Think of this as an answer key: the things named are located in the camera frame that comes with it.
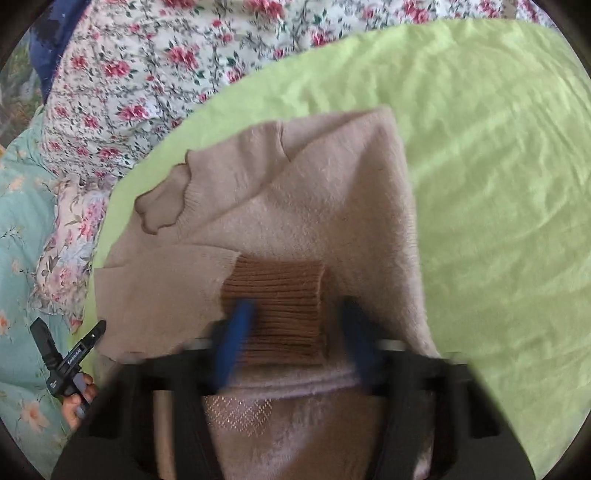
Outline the person's left hand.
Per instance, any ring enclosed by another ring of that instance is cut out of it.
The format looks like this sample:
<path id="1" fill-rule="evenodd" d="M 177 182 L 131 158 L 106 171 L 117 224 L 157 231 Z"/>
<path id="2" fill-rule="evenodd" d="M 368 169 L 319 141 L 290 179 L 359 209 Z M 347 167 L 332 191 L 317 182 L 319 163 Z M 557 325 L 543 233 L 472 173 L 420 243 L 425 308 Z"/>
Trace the person's left hand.
<path id="1" fill-rule="evenodd" d="M 93 377 L 90 375 L 84 374 L 83 380 L 86 385 L 84 398 L 88 403 L 91 403 L 97 395 L 97 386 L 94 383 Z M 81 405 L 82 400 L 78 394 L 64 397 L 62 400 L 61 413 L 71 431 L 75 431 L 80 424 L 81 419 L 79 418 L 77 411 Z"/>

